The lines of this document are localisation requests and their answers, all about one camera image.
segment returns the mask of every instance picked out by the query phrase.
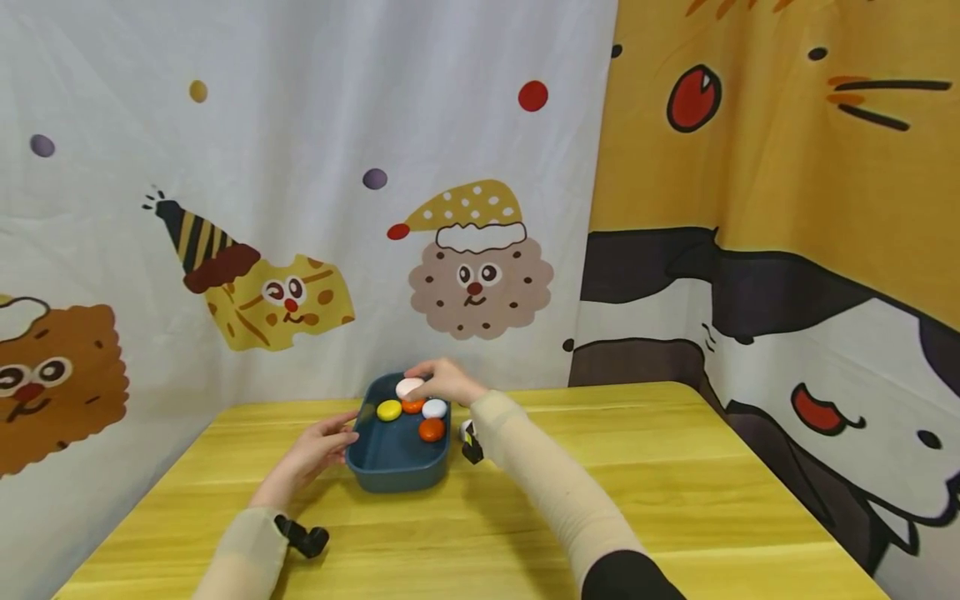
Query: purple dot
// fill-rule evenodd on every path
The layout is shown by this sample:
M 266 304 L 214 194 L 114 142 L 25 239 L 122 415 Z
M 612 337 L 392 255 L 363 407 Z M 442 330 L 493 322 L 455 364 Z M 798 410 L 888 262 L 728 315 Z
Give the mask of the purple dot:
M 33 150 L 37 156 L 49 158 L 54 155 L 56 147 L 54 146 L 54 140 L 38 133 L 30 138 L 30 149 Z
M 370 189 L 380 189 L 387 184 L 387 174 L 383 169 L 371 169 L 363 174 L 363 184 Z

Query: red dot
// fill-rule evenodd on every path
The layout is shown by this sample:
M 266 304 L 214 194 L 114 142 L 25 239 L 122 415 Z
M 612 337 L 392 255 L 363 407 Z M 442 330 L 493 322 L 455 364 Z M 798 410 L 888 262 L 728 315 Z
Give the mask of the red dot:
M 517 99 L 524 110 L 537 112 L 546 104 L 547 95 L 546 85 L 534 80 L 523 85 Z
M 393 227 L 387 229 L 387 237 L 392 240 L 402 240 L 410 233 L 410 228 L 402 223 L 397 223 Z

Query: black sleeve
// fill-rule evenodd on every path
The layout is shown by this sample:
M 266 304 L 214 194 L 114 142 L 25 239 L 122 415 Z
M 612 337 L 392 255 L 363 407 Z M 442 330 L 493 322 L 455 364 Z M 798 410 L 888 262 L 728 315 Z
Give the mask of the black sleeve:
M 656 563 L 634 550 L 617 550 L 587 571 L 583 600 L 685 600 Z

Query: yellow disc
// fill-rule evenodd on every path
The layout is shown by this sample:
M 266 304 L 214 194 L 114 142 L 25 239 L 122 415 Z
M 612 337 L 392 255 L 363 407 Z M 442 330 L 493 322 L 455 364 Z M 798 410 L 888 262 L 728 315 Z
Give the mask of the yellow disc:
M 397 400 L 385 400 L 376 407 L 376 415 L 380 420 L 395 420 L 400 416 L 401 410 Z
M 198 104 L 206 100 L 206 84 L 199 79 L 190 84 L 190 98 Z

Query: yellow curtain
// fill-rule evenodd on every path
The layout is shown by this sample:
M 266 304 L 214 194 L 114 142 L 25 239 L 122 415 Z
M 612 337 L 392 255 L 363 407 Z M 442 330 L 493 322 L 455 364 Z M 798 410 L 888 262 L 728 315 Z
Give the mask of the yellow curtain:
M 895 598 L 960 585 L 958 34 L 956 0 L 621 0 L 564 346 L 570 385 L 700 389 Z

